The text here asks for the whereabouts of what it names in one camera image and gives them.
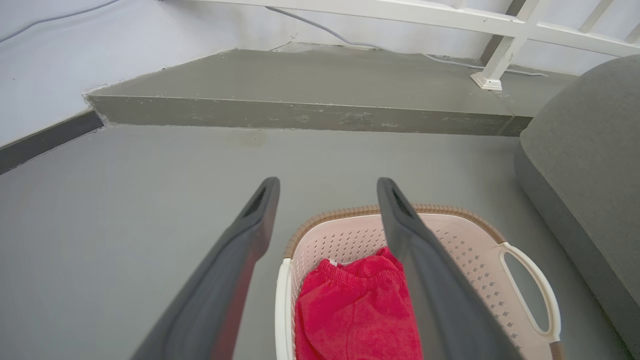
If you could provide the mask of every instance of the red garment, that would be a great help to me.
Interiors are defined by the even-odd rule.
[[[295,321],[297,360],[422,360],[403,266],[387,247],[346,266],[323,259]]]

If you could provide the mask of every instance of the white railing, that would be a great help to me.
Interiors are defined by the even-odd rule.
[[[219,3],[273,6],[397,20],[478,31],[503,38],[482,72],[471,75],[485,90],[502,90],[500,77],[526,40],[547,42],[613,56],[640,54],[640,24],[624,39],[591,33],[613,0],[600,0],[579,29],[542,22],[551,0],[525,0],[516,16],[466,7],[466,0],[454,0],[454,6],[422,0],[201,0]]]

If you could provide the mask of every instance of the elastic waistband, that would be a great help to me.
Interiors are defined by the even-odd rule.
[[[329,278],[343,282],[344,284],[359,290],[375,288],[381,281],[389,279],[404,279],[404,274],[400,270],[382,270],[371,277],[359,277],[349,274],[329,262],[329,259],[322,259],[318,269],[324,272]]]

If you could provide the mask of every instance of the floor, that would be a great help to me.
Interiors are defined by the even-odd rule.
[[[287,240],[320,212],[375,204],[376,180],[388,176],[413,202],[479,213],[540,266],[559,301],[567,359],[628,359],[516,184],[517,142],[218,127],[88,134],[0,176],[0,358],[127,360],[256,186],[278,176],[275,229],[234,354],[275,360]]]
[[[477,71],[420,54],[290,43],[215,54],[87,100],[118,124],[517,136],[577,79],[507,73],[504,91],[491,92],[471,80]]]

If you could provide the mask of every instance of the railing post base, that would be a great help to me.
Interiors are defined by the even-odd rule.
[[[482,72],[476,72],[471,75],[471,79],[482,90],[502,91],[502,83],[500,79],[487,79]]]

